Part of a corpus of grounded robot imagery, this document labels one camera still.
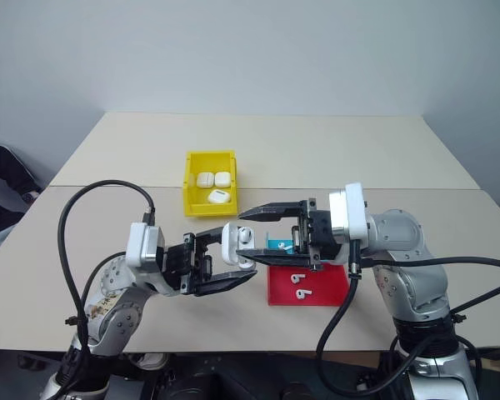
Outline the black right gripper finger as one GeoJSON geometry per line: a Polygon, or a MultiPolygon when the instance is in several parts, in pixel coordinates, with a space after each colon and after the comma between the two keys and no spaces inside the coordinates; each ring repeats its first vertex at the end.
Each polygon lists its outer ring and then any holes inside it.
{"type": "Polygon", "coordinates": [[[298,218],[303,209],[304,201],[270,202],[241,212],[238,218],[254,222],[277,222],[283,218],[298,218]]]}
{"type": "Polygon", "coordinates": [[[287,253],[286,251],[280,249],[239,249],[236,251],[236,254],[256,263],[268,266],[308,268],[311,265],[308,255],[287,253]]]}

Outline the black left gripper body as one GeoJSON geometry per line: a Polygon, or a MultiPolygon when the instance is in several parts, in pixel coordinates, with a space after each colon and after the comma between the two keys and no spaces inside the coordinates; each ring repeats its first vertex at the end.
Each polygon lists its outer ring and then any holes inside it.
{"type": "Polygon", "coordinates": [[[177,293],[194,294],[213,275],[213,258],[208,255],[205,235],[187,233],[183,243],[164,253],[162,276],[177,293]]]}

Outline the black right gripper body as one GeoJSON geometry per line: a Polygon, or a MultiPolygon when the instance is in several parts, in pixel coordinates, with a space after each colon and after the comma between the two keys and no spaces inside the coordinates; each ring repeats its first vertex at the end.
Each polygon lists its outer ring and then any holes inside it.
{"type": "Polygon", "coordinates": [[[294,267],[321,270],[321,265],[331,262],[341,250],[331,226],[331,214],[317,210],[316,199],[309,198],[295,203],[297,224],[292,226],[294,267]]]}

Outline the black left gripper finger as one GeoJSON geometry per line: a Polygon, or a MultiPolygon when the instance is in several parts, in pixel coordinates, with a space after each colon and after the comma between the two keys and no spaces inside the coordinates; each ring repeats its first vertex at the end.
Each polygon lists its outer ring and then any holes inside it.
{"type": "Polygon", "coordinates": [[[216,293],[224,293],[244,284],[257,273],[255,270],[239,270],[212,275],[209,280],[196,283],[192,294],[195,297],[203,297],[216,293]]]}
{"type": "Polygon", "coordinates": [[[207,247],[214,243],[221,244],[223,240],[223,227],[215,227],[195,234],[197,245],[207,247]]]}

